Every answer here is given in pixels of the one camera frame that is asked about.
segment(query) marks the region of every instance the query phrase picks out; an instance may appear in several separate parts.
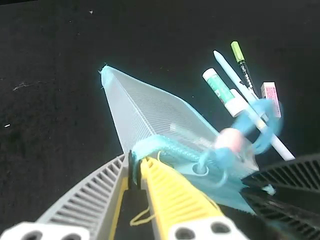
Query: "marker cap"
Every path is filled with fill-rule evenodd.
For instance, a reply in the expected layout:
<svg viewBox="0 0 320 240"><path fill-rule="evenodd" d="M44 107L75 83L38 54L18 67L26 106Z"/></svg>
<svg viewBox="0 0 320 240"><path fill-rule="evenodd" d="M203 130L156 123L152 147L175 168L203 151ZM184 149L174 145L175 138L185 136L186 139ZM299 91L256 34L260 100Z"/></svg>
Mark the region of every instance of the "marker cap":
<svg viewBox="0 0 320 240"><path fill-rule="evenodd" d="M233 51L233 54L234 54L234 57L235 57L235 60L237 63L245 60L245 57L242 54L239 43L237 41L233 41L231 43L231 48L232 48L232 51Z"/></svg>

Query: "pink eraser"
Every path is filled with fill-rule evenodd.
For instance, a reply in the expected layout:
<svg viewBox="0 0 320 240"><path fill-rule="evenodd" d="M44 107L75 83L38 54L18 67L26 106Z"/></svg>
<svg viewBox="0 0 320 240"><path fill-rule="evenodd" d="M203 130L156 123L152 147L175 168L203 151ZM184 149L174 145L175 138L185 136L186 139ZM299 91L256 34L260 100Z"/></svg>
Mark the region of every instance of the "pink eraser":
<svg viewBox="0 0 320 240"><path fill-rule="evenodd" d="M280 106L278 101L278 95L276 85L274 82L264 82L261 86L261 95L265 99L269 99L273 102L274 114L277 118L281 118Z"/></svg>

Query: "black table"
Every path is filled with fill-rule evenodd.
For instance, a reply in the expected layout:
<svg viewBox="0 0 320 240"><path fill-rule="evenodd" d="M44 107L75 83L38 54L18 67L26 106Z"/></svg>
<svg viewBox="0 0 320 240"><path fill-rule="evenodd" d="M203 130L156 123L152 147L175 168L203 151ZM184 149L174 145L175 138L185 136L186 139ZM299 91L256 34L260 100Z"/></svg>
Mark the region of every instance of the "black table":
<svg viewBox="0 0 320 240"><path fill-rule="evenodd" d="M238 71L230 48L237 40L255 84L276 83L280 139L295 156L318 152L319 10L318 0L0 5L0 232L35 221L122 153L98 73L106 63L181 97L220 131L233 119L202 73L214 67L233 86L212 50ZM281 158L270 150L258 160ZM254 218L225 211L260 239Z"/></svg>

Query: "yellow string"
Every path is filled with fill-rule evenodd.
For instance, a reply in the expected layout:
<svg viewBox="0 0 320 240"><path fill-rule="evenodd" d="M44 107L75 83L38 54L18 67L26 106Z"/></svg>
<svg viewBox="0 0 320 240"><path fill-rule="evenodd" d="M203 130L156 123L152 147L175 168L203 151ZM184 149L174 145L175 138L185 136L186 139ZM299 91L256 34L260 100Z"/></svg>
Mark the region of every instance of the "yellow string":
<svg viewBox="0 0 320 240"><path fill-rule="evenodd" d="M151 216L149 216L145 219L138 220L143 215L145 215L147 212L149 212L149 210L150 210L150 207L148 207L146 210L143 210L137 216L132 218L132 220L130 221L130 226L138 226L138 225L146 224L146 223L150 222L156 216L155 214L152 214Z"/></svg>
<svg viewBox="0 0 320 240"><path fill-rule="evenodd" d="M161 153L161 150L158 151L158 154L157 154L157 156L156 156L156 159L158 159L158 161L160 161L160 153Z"/></svg>

